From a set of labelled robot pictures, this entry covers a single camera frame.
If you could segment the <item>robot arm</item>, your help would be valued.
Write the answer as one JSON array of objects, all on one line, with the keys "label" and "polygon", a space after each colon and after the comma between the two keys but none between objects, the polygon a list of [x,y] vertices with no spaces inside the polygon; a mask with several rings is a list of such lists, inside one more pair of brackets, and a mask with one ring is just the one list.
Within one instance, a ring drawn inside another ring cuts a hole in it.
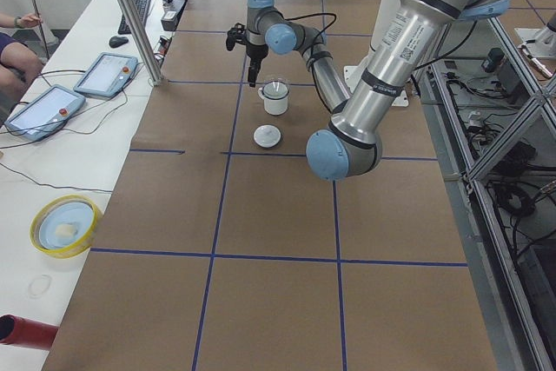
[{"label": "robot arm", "polygon": [[248,0],[240,40],[250,59],[248,83],[255,85],[269,51],[299,52],[331,113],[328,126],[308,139],[308,165],[324,180],[359,176],[379,163],[377,128],[439,30],[456,20],[497,17],[509,4],[510,0],[400,0],[357,84],[349,89],[335,71],[320,31],[287,20],[275,0]]}]

